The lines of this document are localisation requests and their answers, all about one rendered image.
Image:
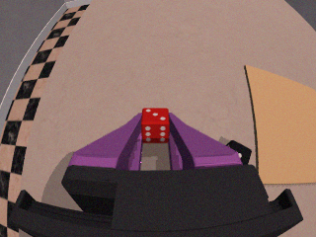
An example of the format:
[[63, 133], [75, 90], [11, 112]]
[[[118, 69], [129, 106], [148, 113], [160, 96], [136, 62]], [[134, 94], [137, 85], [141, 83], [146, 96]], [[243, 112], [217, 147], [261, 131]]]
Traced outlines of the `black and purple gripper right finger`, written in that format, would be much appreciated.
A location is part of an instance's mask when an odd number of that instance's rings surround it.
[[169, 113], [169, 122], [168, 148], [171, 170], [243, 165], [237, 151], [188, 126], [172, 113]]

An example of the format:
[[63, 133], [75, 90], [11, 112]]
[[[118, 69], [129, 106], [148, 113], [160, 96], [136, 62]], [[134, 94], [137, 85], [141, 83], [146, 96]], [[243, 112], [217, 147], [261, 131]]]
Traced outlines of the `red die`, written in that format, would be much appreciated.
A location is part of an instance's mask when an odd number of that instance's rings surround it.
[[169, 142], [169, 111], [167, 108], [144, 108], [141, 118], [143, 143]]

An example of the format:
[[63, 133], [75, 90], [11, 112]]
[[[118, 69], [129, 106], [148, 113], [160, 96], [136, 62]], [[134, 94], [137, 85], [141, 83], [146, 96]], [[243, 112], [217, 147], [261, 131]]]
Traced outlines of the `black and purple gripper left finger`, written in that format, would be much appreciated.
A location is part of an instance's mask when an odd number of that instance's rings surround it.
[[143, 147], [141, 118], [142, 113], [139, 113], [125, 125], [75, 151], [68, 166], [140, 170]]

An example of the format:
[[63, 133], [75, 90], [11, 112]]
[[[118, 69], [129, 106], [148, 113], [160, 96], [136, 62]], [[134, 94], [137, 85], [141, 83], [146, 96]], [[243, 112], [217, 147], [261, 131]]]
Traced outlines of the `black die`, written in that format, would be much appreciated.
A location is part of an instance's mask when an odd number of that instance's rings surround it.
[[226, 144], [226, 146], [231, 147], [233, 150], [237, 151], [242, 164], [248, 165], [252, 153], [252, 150], [250, 148], [236, 142], [235, 140], [231, 140], [229, 143]]

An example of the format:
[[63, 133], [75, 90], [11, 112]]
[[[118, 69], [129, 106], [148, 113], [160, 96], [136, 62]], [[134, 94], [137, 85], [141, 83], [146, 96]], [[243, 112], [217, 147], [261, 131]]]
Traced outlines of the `tan mat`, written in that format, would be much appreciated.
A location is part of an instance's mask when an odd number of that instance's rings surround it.
[[264, 185], [316, 183], [316, 92], [246, 65], [256, 169]]

